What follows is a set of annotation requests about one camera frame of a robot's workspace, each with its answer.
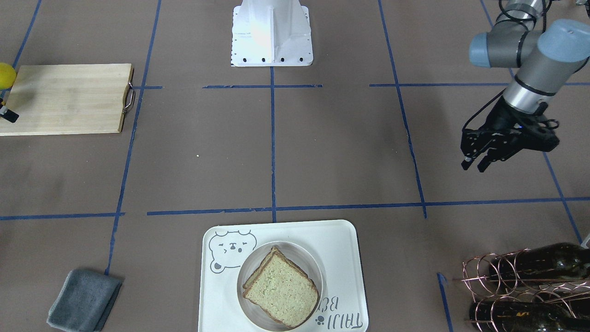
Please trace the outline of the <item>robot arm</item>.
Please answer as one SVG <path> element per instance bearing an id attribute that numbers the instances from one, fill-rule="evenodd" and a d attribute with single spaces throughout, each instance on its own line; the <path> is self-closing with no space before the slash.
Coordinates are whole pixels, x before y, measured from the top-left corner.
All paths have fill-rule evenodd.
<path id="1" fill-rule="evenodd" d="M 567 80 L 588 63 L 590 28 L 576 20 L 558 19 L 537 30 L 550 4 L 549 0 L 500 2 L 491 30 L 473 38 L 472 64 L 518 71 L 507 88 L 489 101 L 492 109 L 484 124 L 476 130 L 463 126 L 464 170 L 478 158 L 478 170 L 484 172 L 493 162 L 522 150 L 548 153 L 559 145 L 555 134 L 559 122 L 544 112 Z"/>

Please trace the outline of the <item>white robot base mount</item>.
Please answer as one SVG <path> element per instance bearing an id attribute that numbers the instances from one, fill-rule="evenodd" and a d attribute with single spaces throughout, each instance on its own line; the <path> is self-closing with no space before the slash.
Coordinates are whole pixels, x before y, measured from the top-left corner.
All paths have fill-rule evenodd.
<path id="1" fill-rule="evenodd" d="M 243 0 L 232 11 L 230 65 L 310 66 L 310 15 L 298 0 Z"/>

